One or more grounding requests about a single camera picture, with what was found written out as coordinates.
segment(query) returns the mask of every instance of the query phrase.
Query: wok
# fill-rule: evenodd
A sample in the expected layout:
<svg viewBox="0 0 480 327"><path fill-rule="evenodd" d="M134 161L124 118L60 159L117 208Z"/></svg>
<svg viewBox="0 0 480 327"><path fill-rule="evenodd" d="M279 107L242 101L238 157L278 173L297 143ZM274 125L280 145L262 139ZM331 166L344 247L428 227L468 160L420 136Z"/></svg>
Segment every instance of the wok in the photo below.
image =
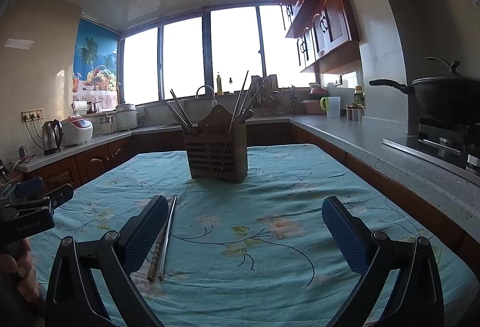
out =
<svg viewBox="0 0 480 327"><path fill-rule="evenodd" d="M390 86L407 95L415 95L426 113L444 124L474 125L480 122L480 78L459 74L458 60L449 63L438 57L426 60L440 60L450 73L437 77L416 79L411 86L394 80L371 80L371 86Z"/></svg>

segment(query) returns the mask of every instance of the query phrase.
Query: wrinkled fabric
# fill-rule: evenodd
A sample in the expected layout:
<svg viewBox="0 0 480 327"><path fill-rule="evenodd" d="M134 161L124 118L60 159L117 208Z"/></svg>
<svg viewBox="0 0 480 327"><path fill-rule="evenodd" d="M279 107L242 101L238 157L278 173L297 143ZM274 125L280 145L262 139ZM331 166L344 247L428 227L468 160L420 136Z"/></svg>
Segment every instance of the wrinkled fabric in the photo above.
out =
<svg viewBox="0 0 480 327"><path fill-rule="evenodd" d="M55 210L55 228L32 237L42 292L64 236L91 241L120 230L157 194L179 197L164 280L146 279L152 252L131 278L167 327L326 325L359 279L322 220L323 199L332 195L371 231L385 231L393 240L430 239L446 325L459 319L477 293L464 262L319 148L252 147L248 163L248 176L233 184L191 179L182 151L140 154L78 188ZM94 276L112 321L124 325L102 275ZM380 317L395 278L391 272L367 322Z"/></svg>

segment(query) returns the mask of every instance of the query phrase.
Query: power outlet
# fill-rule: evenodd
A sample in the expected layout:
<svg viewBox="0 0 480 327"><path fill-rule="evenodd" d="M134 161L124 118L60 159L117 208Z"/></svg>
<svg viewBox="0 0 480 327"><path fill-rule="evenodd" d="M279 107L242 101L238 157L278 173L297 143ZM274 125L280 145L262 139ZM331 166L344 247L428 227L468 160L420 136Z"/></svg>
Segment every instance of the power outlet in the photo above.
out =
<svg viewBox="0 0 480 327"><path fill-rule="evenodd" d="M22 112L22 122L32 121L32 119L40 120L42 118L44 118L43 109L27 110L25 112Z"/></svg>

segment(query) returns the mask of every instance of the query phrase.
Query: wok lid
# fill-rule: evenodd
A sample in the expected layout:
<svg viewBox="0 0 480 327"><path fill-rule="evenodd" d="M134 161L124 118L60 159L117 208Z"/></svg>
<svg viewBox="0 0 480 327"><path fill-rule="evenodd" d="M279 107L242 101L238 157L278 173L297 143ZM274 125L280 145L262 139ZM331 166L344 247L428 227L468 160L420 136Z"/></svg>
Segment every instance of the wok lid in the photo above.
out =
<svg viewBox="0 0 480 327"><path fill-rule="evenodd" d="M439 60L446 64L448 68L450 69L449 74L441 75L441 76L435 76L435 77L423 77L422 79L415 79L412 82L412 85L416 84L421 84L421 83L431 83L435 81L456 81L456 80L461 80L461 81L476 81L480 82L479 77L475 76L469 76L469 75L462 75L456 71L457 67L460 65L460 62L458 60L453 60L453 62L448 62L445 59L441 59L440 57L425 57L426 60Z"/></svg>

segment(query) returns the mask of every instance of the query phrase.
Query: finger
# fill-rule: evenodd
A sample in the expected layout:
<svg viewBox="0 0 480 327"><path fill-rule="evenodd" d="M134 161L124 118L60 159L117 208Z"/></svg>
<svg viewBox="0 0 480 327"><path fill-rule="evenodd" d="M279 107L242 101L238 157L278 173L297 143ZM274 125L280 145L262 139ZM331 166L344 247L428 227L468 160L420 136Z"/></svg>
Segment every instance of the finger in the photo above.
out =
<svg viewBox="0 0 480 327"><path fill-rule="evenodd" d="M26 297L34 292L36 285L37 271L35 271L35 269L32 269L30 270L28 275L19 282L19 284L17 285L17 289L23 297Z"/></svg>
<svg viewBox="0 0 480 327"><path fill-rule="evenodd" d="M20 277L25 277L30 270L32 270L33 264L33 255L32 253L24 253L18 260L17 260L17 271Z"/></svg>
<svg viewBox="0 0 480 327"><path fill-rule="evenodd" d="M35 289L31 294L28 294L25 296L25 301L27 302L34 302L37 301L40 298L40 293L38 291L38 283L35 284Z"/></svg>
<svg viewBox="0 0 480 327"><path fill-rule="evenodd" d="M0 254L0 273L13 274L17 271L17 262L10 255Z"/></svg>
<svg viewBox="0 0 480 327"><path fill-rule="evenodd" d="M30 246L30 238L22 239L21 243L24 250L27 250L27 251L32 250L32 247Z"/></svg>

